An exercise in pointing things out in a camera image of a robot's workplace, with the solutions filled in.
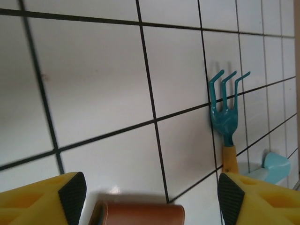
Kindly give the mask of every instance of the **yellow handle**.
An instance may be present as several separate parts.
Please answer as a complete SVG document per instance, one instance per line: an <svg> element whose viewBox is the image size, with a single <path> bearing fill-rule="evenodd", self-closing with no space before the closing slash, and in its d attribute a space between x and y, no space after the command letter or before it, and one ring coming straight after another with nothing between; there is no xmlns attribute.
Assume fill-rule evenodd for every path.
<svg viewBox="0 0 300 225"><path fill-rule="evenodd" d="M222 147L223 170L224 173L239 173L238 162L236 160L235 146Z"/></svg>

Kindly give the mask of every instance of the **light blue object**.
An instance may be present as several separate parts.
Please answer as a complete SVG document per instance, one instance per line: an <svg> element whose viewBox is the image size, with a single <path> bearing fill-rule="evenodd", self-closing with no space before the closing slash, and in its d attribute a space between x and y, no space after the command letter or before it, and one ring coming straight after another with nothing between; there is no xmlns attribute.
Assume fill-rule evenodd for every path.
<svg viewBox="0 0 300 225"><path fill-rule="evenodd" d="M291 162L286 157L274 152L269 152L264 160L263 167L269 170L269 174L265 181L277 184L289 175L291 171Z"/></svg>
<svg viewBox="0 0 300 225"><path fill-rule="evenodd" d="M257 170L254 170L248 174L246 174L247 177L254 178L257 180L265 180L269 175L269 170L266 168L259 168Z"/></svg>
<svg viewBox="0 0 300 225"><path fill-rule="evenodd" d="M224 137L224 146L232 147L233 146L233 133L238 127L238 83L245 77L250 75L250 72L236 79L234 82L234 106L233 109L229 109L227 105L227 95L226 95L226 82L231 79L234 75L237 74L237 71L234 71L228 77L226 77L222 85L222 97L223 97L223 109L221 112L217 111L217 100L215 93L214 83L217 79L224 74L224 70L221 70L217 75L215 75L209 82L210 88L210 98L211 98L211 109L210 117L213 127L220 132Z"/></svg>

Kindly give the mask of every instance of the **white tile wall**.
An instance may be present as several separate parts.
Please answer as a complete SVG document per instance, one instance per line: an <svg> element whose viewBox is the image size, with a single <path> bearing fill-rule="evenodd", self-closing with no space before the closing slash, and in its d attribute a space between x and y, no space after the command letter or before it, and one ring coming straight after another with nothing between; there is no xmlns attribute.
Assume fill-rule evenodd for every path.
<svg viewBox="0 0 300 225"><path fill-rule="evenodd" d="M221 69L220 81L238 72L228 96L251 71L238 87L240 173L271 149L292 162L278 185L299 180L292 0L23 1L49 19L28 18L26 31L17 11L0 15L0 191L63 168L87 181L81 225L98 194L151 196L182 204L187 225L220 225L223 137L212 136L207 81Z"/></svg>

